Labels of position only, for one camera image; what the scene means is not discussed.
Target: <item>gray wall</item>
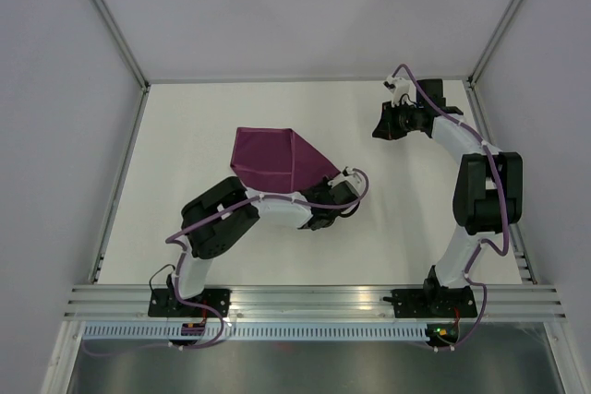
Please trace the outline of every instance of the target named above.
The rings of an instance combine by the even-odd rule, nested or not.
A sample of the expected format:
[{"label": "gray wall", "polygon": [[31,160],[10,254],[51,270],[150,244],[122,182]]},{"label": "gray wall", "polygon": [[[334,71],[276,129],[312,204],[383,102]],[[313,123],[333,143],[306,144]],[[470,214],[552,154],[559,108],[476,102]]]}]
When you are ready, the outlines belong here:
[{"label": "gray wall", "polygon": [[88,0],[0,0],[0,391],[38,392],[139,89]]},{"label": "gray wall", "polygon": [[591,369],[590,0],[526,0],[480,90],[495,138],[524,157],[528,251],[555,282]]},{"label": "gray wall", "polygon": [[509,0],[106,0],[151,80],[467,75]]}]

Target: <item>metal frame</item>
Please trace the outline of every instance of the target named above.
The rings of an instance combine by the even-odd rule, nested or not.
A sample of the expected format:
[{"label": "metal frame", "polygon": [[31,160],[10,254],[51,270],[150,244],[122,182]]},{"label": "metal frame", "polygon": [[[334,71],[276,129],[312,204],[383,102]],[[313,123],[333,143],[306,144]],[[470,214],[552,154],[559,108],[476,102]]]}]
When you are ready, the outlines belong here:
[{"label": "metal frame", "polygon": [[[142,89],[138,112],[121,162],[121,169],[116,178],[112,205],[110,205],[103,220],[101,239],[97,247],[97,260],[90,273],[90,281],[96,281],[139,131],[150,82],[143,75],[104,0],[90,1],[110,32],[127,67]],[[464,81],[477,129],[491,142],[494,142],[493,136],[489,130],[486,112],[482,98],[478,94],[476,83],[481,78],[488,61],[495,53],[507,29],[512,24],[523,1],[511,0],[509,2],[501,20],[488,40],[486,48],[478,58],[471,75],[453,77]],[[335,79],[339,80],[341,78],[267,78],[264,80],[319,81]],[[253,79],[196,79],[190,80],[190,83],[212,81],[244,82],[253,81]],[[156,83],[172,82],[172,80],[160,80]],[[188,82],[189,80],[174,81],[174,83]],[[533,322],[544,324],[566,392],[588,392],[588,386],[585,384],[585,378],[583,377],[584,372],[577,365],[578,359],[573,349],[573,340],[570,337],[569,326],[566,323],[567,319],[558,293],[551,285],[538,284],[534,272],[535,264],[532,263],[531,257],[525,250],[524,239],[519,226],[512,227],[511,237],[523,284],[490,285],[488,287],[487,313],[483,318],[483,322]],[[416,286],[233,287],[231,288],[233,293],[229,318],[235,325],[234,328],[236,328],[236,325],[241,325],[244,328],[252,328],[253,331],[262,331],[263,328],[286,328],[288,325],[299,327],[317,325],[321,328],[332,325],[341,325],[343,328],[362,325],[362,328],[368,329],[383,328],[384,326],[389,326],[389,328],[402,327],[409,324],[408,320],[406,319],[404,323],[400,323],[393,316],[392,307],[382,302],[381,297],[389,295],[389,291],[395,288],[412,287]],[[475,290],[475,297],[476,303],[481,304],[482,292],[480,289]],[[156,330],[155,327],[162,326],[161,319],[147,318],[149,300],[150,290],[143,285],[87,284],[76,286],[68,298],[65,321],[55,345],[42,392],[47,394],[66,392],[83,334],[90,337],[98,331],[111,334],[112,338],[115,336],[126,339],[132,337],[144,338],[141,334],[138,336],[138,333],[129,332],[131,329],[128,330],[125,327],[135,325],[137,327],[152,328],[151,330],[154,331]],[[410,322],[415,327],[426,323],[426,319],[416,319]],[[109,329],[110,326],[118,326],[119,329]],[[367,337],[364,337],[363,334],[354,337],[354,340],[366,339]]]}]

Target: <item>maroon fabric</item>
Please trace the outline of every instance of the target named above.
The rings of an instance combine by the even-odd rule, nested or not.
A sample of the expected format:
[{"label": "maroon fabric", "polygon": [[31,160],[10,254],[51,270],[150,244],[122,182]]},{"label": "maroon fabric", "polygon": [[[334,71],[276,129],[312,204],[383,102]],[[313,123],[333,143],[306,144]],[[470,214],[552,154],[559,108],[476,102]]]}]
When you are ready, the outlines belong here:
[{"label": "maroon fabric", "polygon": [[293,129],[238,128],[230,167],[244,185],[283,194],[339,173]]}]

